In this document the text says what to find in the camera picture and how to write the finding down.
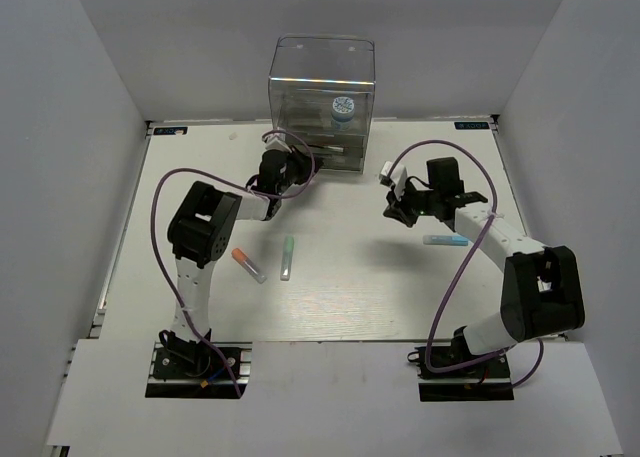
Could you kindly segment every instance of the purple cable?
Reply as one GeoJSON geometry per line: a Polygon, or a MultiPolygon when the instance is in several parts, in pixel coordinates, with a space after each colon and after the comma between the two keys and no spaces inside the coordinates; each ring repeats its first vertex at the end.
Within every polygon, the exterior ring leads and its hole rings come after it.
{"type": "Polygon", "coordinates": [[[188,168],[188,167],[181,167],[179,169],[170,170],[169,172],[167,172],[160,179],[160,182],[158,182],[158,186],[156,187],[156,191],[153,194],[153,201],[151,203],[151,225],[150,225],[151,247],[153,248],[153,255],[155,256],[156,261],[158,262],[158,267],[160,267],[160,271],[162,272],[162,275],[164,276],[164,278],[167,281],[167,283],[169,284],[169,287],[171,288],[173,294],[175,295],[176,300],[178,301],[178,304],[180,305],[180,308],[182,309],[182,313],[184,314],[184,318],[187,321],[187,325],[189,326],[189,329],[191,329],[191,332],[193,333],[193,335],[195,335],[200,342],[204,343],[211,350],[213,350],[216,354],[218,354],[218,357],[220,357],[220,360],[222,361],[222,364],[224,365],[224,368],[229,373],[229,377],[231,378],[231,381],[233,382],[233,386],[236,389],[236,393],[238,394],[238,398],[242,397],[242,392],[240,391],[240,387],[238,386],[238,381],[236,379],[236,376],[233,375],[233,371],[231,370],[231,367],[229,367],[229,365],[227,364],[227,359],[225,358],[224,354],[220,351],[220,349],[216,345],[214,345],[209,340],[205,339],[204,336],[202,334],[200,334],[200,332],[198,332],[198,330],[196,329],[195,325],[193,324],[193,320],[191,320],[191,316],[189,315],[189,312],[187,310],[185,310],[185,308],[184,308],[184,306],[185,306],[184,300],[182,299],[182,296],[180,295],[180,292],[178,291],[178,288],[173,283],[173,280],[171,279],[171,276],[169,275],[169,272],[167,271],[167,268],[164,265],[164,262],[162,262],[162,257],[160,256],[160,249],[158,248],[158,238],[156,236],[156,215],[157,215],[157,212],[158,212],[158,199],[160,197],[160,191],[162,190],[162,187],[164,186],[165,182],[169,179],[169,177],[171,177],[172,175],[179,174],[179,173],[184,173],[184,172],[197,174],[197,175],[202,175],[203,177],[208,177],[208,178],[210,178],[212,180],[220,182],[221,184],[228,185],[229,187],[232,187],[232,188],[237,189],[237,190],[241,190],[242,192],[246,192],[248,194],[254,194],[254,195],[261,195],[263,197],[269,197],[270,199],[286,200],[286,199],[293,199],[294,197],[297,197],[302,192],[304,192],[304,190],[307,188],[307,186],[309,185],[309,182],[311,182],[311,179],[313,178],[313,176],[315,174],[316,161],[315,161],[315,159],[313,157],[313,153],[311,152],[311,149],[306,144],[306,142],[304,142],[297,135],[295,135],[295,134],[293,134],[291,132],[287,132],[286,130],[270,130],[269,132],[266,132],[265,134],[263,134],[262,138],[264,139],[265,137],[267,137],[269,135],[273,135],[273,134],[285,134],[285,135],[288,135],[290,137],[293,137],[294,139],[298,140],[304,146],[304,148],[307,150],[307,152],[309,153],[309,156],[311,158],[311,172],[309,173],[309,178],[305,181],[304,184],[302,184],[302,186],[300,187],[300,190],[298,192],[296,192],[294,194],[287,195],[287,196],[282,196],[282,195],[267,194],[267,193],[258,192],[258,191],[250,191],[250,190],[246,189],[245,187],[242,187],[241,185],[237,185],[237,184],[234,184],[232,182],[229,182],[228,180],[222,179],[220,177],[216,177],[215,175],[209,174],[208,172],[204,172],[204,171],[198,170],[198,169],[191,169],[191,168],[188,168]]]}
{"type": "MultiPolygon", "coordinates": [[[[427,369],[429,370],[429,372],[432,372],[434,374],[444,374],[446,372],[453,372],[455,370],[464,369],[464,368],[470,367],[472,365],[477,365],[477,364],[480,364],[482,362],[486,362],[487,360],[490,360],[490,359],[493,359],[494,357],[497,357],[498,355],[500,355],[503,352],[502,350],[499,350],[499,351],[496,351],[496,352],[491,352],[489,354],[485,354],[485,355],[483,355],[481,357],[478,357],[476,359],[468,360],[468,361],[462,362],[460,364],[449,365],[449,366],[446,366],[446,367],[434,367],[433,365],[431,365],[431,351],[433,349],[433,341],[435,339],[436,329],[438,328],[438,324],[440,323],[440,319],[442,319],[442,314],[444,314],[444,309],[446,308],[447,304],[449,303],[449,300],[451,299],[451,295],[453,294],[453,291],[455,290],[456,286],[458,285],[458,282],[459,282],[460,278],[462,277],[462,274],[467,269],[467,266],[469,265],[469,262],[471,261],[471,258],[473,257],[473,255],[476,253],[478,248],[480,248],[480,244],[484,240],[485,235],[487,235],[487,232],[489,232],[489,228],[491,227],[491,224],[493,223],[493,221],[495,219],[495,212],[498,209],[498,192],[496,191],[496,187],[495,187],[495,185],[493,183],[493,180],[491,179],[491,176],[487,172],[487,169],[484,168],[484,166],[480,163],[480,161],[478,159],[476,159],[465,148],[459,146],[458,144],[454,144],[452,142],[447,142],[446,140],[423,140],[422,142],[417,142],[417,143],[407,147],[398,156],[398,158],[395,160],[395,162],[391,166],[391,170],[389,171],[388,175],[392,175],[393,174],[393,171],[396,168],[396,166],[398,165],[398,163],[400,162],[400,160],[405,155],[407,155],[410,151],[412,151],[413,149],[415,149],[417,147],[422,147],[423,145],[427,145],[427,144],[447,145],[449,147],[453,147],[454,149],[459,150],[460,152],[462,152],[464,155],[469,157],[471,159],[471,161],[473,161],[473,163],[476,164],[476,166],[480,169],[480,172],[482,172],[482,174],[484,175],[485,179],[487,180],[487,183],[489,184],[489,188],[491,189],[491,212],[492,212],[492,215],[490,215],[489,218],[487,219],[487,223],[484,225],[484,227],[480,231],[480,234],[478,234],[478,238],[476,239],[475,243],[471,247],[471,250],[469,250],[469,253],[465,256],[464,260],[462,261],[462,264],[460,264],[460,267],[458,268],[458,271],[454,275],[453,280],[449,284],[449,287],[447,288],[447,291],[444,293],[444,296],[442,297],[442,301],[440,302],[440,305],[438,306],[438,310],[436,311],[436,315],[435,315],[435,317],[433,319],[433,323],[431,324],[431,329],[429,330],[429,337],[427,339],[427,348],[426,348],[426,352],[425,352],[425,365],[426,365],[427,369]]],[[[544,346],[542,344],[542,341],[540,340],[540,355],[538,356],[538,361],[534,365],[533,369],[524,378],[522,378],[521,380],[519,380],[518,382],[516,382],[515,384],[512,385],[512,388],[524,383],[525,381],[527,381],[533,375],[533,373],[540,366],[540,362],[542,361],[543,353],[544,353],[544,346]]]]}

